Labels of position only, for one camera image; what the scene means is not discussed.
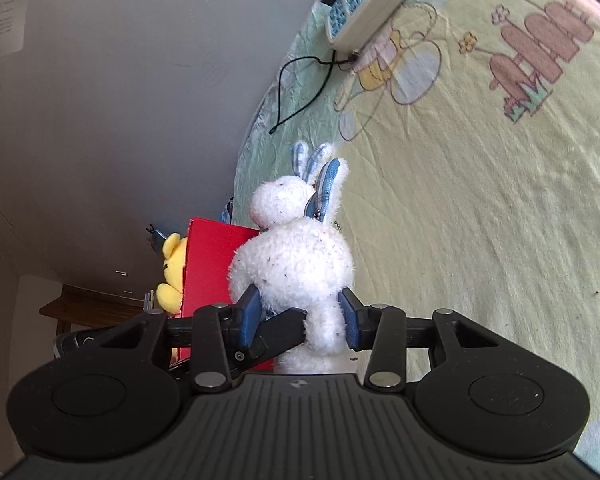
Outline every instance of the cartoon print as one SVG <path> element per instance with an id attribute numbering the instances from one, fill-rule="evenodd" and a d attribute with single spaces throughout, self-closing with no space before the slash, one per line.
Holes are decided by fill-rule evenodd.
<path id="1" fill-rule="evenodd" d="M 365 47 L 334 101 L 343 139 L 366 129 L 386 94 L 403 106 L 427 94 L 442 64 L 440 48 L 429 39 L 437 18 L 433 6 L 407 1 Z"/>
<path id="2" fill-rule="evenodd" d="M 552 92 L 548 88 L 563 74 L 560 62 L 569 63 L 579 53 L 579 43 L 588 43 L 593 37 L 588 21 L 600 23 L 600 4 L 596 0 L 550 1 L 544 7 L 524 1 L 539 10 L 525 16 L 525 30 L 511 21 L 504 5 L 497 5 L 491 13 L 491 23 L 500 27 L 502 39 L 517 53 L 514 57 L 479 48 L 470 32 L 458 42 L 460 54 L 476 51 L 490 56 L 494 79 L 489 88 L 506 92 L 503 110 L 513 123 L 525 112 L 533 115 L 542 107 Z M 522 62 L 531 66 L 530 73 L 522 69 Z"/>

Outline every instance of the blue plaid ear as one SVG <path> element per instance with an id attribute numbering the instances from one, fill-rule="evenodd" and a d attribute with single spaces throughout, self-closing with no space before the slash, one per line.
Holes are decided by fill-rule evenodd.
<path id="1" fill-rule="evenodd" d="M 316 180 L 315 193 L 304 208 L 304 216 L 324 223 L 335 220 L 347 173 L 349 168 L 342 158 L 334 158 L 325 164 Z"/>
<path id="2" fill-rule="evenodd" d="M 309 157 L 309 146 L 306 142 L 298 140 L 291 147 L 291 167 L 294 170 L 294 175 L 299 176 L 304 180 L 306 173 L 306 162 Z"/>
<path id="3" fill-rule="evenodd" d="M 318 171 L 320 171 L 320 168 L 324 165 L 325 161 L 331 156 L 332 151 L 332 146 L 328 142 L 322 143 L 314 150 L 309 157 L 306 169 L 304 170 L 304 175 L 302 176 L 302 179 L 305 182 L 308 184 L 314 183 Z"/>

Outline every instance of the red folder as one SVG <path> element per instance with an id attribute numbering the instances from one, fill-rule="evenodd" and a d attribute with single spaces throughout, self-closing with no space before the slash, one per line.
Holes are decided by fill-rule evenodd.
<path id="1" fill-rule="evenodd" d="M 258 234 L 256 229 L 194 218 L 189 224 L 184 268 L 182 315 L 192 316 L 201 306 L 231 303 L 227 275 L 235 251 Z M 180 350 L 180 359 L 190 350 Z"/>

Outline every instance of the yellow plush bear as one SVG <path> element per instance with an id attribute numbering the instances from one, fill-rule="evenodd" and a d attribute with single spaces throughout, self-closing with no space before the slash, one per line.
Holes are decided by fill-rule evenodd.
<path id="1" fill-rule="evenodd" d="M 182 307 L 182 282 L 184 258 L 187 254 L 187 239 L 177 233 L 169 236 L 162 246 L 164 254 L 164 279 L 155 291 L 160 306 L 172 314 L 180 312 Z"/>

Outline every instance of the wooden shelf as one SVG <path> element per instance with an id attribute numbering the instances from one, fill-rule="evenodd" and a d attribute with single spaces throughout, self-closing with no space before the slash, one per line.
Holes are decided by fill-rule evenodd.
<path id="1" fill-rule="evenodd" d="M 102 328 L 123 323 L 142 314 L 142 302 L 64 286 L 61 296 L 39 312 L 57 319 L 57 332 L 63 333 L 69 332 L 72 324 Z"/>

